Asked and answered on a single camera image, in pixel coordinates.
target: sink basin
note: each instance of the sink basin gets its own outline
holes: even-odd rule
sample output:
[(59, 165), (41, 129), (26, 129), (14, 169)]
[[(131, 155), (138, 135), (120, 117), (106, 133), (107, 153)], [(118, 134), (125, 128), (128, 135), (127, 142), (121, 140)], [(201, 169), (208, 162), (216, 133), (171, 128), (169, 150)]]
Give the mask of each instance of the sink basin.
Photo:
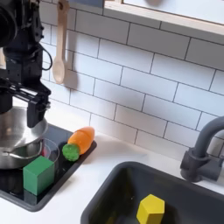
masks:
[(223, 224), (224, 196), (135, 162), (119, 164), (81, 216), (81, 224), (138, 224), (140, 201), (165, 201), (162, 224)]

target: gray faucet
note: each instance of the gray faucet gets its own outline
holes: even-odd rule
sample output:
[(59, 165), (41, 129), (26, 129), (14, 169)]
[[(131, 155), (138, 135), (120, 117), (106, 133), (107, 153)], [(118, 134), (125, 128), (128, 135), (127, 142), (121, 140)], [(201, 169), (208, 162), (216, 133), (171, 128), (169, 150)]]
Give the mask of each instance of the gray faucet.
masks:
[(181, 175), (190, 182), (199, 182), (202, 177), (217, 180), (221, 174), (223, 158), (209, 157), (207, 149), (214, 135), (224, 130), (224, 116), (209, 122), (199, 134), (194, 146), (185, 152), (181, 163)]

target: yellow cube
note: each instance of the yellow cube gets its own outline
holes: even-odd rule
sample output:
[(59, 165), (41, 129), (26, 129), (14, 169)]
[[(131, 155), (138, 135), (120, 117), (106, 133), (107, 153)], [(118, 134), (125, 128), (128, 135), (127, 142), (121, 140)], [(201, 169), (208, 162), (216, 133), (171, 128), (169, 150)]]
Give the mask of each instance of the yellow cube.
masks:
[(165, 202), (150, 194), (141, 200), (136, 217), (141, 224), (160, 224), (164, 213)]

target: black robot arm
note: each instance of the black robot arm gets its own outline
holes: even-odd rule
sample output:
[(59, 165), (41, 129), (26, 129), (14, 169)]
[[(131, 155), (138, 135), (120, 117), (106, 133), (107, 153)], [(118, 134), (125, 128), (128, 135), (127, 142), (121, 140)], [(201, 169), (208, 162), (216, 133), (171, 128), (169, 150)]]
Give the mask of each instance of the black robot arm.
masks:
[(6, 69), (0, 69), (0, 114), (9, 111), (17, 97), (28, 102), (27, 126), (32, 128), (44, 119), (51, 94), (40, 81), (45, 49), (39, 43), (44, 30), (39, 0), (1, 0), (0, 29), (6, 61)]

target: toy stove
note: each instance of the toy stove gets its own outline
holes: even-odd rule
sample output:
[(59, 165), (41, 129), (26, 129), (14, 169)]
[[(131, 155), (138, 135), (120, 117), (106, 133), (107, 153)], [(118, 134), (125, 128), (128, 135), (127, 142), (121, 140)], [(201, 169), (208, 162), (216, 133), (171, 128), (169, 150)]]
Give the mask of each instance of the toy stove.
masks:
[(72, 134), (52, 125), (49, 125), (45, 133), (42, 156), (54, 162), (55, 180), (52, 185), (39, 196), (35, 196), (23, 187), (23, 169), (0, 170), (0, 197), (31, 212), (42, 209), (96, 147), (96, 142), (93, 142), (87, 153), (80, 156), (75, 163), (65, 160), (62, 147)]

